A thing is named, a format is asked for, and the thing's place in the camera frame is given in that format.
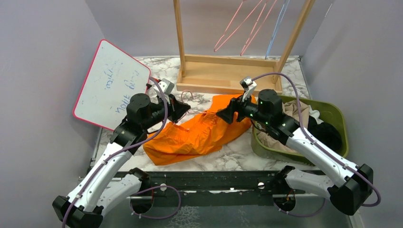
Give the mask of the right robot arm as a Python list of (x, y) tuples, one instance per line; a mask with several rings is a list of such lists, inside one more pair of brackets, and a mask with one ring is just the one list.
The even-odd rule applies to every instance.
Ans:
[(287, 166), (274, 180), (274, 187), (280, 193), (290, 189), (313, 193), (352, 216), (374, 190), (374, 171), (370, 166), (358, 166), (320, 142), (299, 121), (283, 112), (282, 99), (272, 89), (260, 91), (256, 103), (245, 95), (232, 98), (216, 115), (228, 124), (244, 118), (263, 124), (265, 133), (302, 154), (323, 172), (315, 175)]

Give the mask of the black shorts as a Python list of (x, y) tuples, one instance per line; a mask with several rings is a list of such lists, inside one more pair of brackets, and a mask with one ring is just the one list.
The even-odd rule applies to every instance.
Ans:
[(336, 152), (342, 148), (341, 135), (333, 125), (326, 122), (318, 124), (314, 117), (309, 116), (307, 129), (314, 137), (333, 151)]

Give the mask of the beige garment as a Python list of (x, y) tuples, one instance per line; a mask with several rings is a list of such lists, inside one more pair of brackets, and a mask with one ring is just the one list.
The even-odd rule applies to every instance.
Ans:
[[(310, 115), (310, 105), (300, 101), (301, 110), (301, 120), (299, 119), (299, 112), (297, 106), (297, 100), (292, 100), (282, 104), (283, 116), (287, 115), (286, 123), (291, 123), (294, 125), (299, 125), (302, 123), (304, 127), (308, 127), (309, 115)], [(288, 148), (286, 145), (282, 144), (280, 141), (274, 139), (266, 133), (257, 133), (258, 140), (267, 148), (274, 150), (276, 152), (288, 152), (293, 154), (298, 154), (297, 151)]]

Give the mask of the white shorts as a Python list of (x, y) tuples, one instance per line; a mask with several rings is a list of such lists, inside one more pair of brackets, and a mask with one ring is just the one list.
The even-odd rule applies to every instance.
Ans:
[(321, 124), (324, 122), (322, 119), (320, 119), (320, 112), (318, 110), (312, 109), (311, 106), (309, 106), (309, 116), (313, 117), (317, 124)]

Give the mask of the blue wire hanger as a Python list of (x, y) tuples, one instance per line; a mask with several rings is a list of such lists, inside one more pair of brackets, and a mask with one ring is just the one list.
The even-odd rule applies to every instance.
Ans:
[(280, 25), (282, 23), (282, 20), (283, 20), (284, 16), (285, 16), (285, 13), (287, 11), (289, 2), (290, 2), (290, 0), (284, 0), (283, 5), (282, 5), (282, 7), (281, 7), (281, 9), (279, 11), (279, 14), (278, 14), (278, 17), (277, 17), (277, 20), (276, 20), (276, 24), (275, 24), (274, 29), (273, 29), (273, 33), (272, 33), (269, 45), (267, 47), (267, 51), (266, 51), (266, 54), (265, 54), (265, 59), (268, 59), (268, 57), (269, 57), (270, 51), (271, 51), (271, 49), (273, 47), (276, 35), (278, 33), (278, 30), (279, 30), (279, 27), (280, 27)]

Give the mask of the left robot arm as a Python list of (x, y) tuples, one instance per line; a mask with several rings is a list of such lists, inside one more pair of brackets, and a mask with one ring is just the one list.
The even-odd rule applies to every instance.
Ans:
[(167, 121), (178, 122), (190, 105), (172, 94), (153, 103), (146, 94), (135, 94), (126, 116), (115, 128), (101, 158), (86, 177), (66, 197), (57, 196), (52, 207), (62, 227), (98, 228), (105, 215), (127, 197), (144, 195), (149, 190), (148, 175), (139, 168), (129, 171), (118, 183), (108, 187), (119, 169), (149, 141), (148, 129)]

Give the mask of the orange shorts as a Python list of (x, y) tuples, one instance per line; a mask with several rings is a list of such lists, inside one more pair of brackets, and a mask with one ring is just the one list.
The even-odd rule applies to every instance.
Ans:
[(168, 123), (143, 149), (155, 165), (182, 162), (219, 151), (250, 127), (249, 119), (228, 124), (216, 112), (227, 107), (236, 95), (215, 95), (208, 110), (181, 125)]

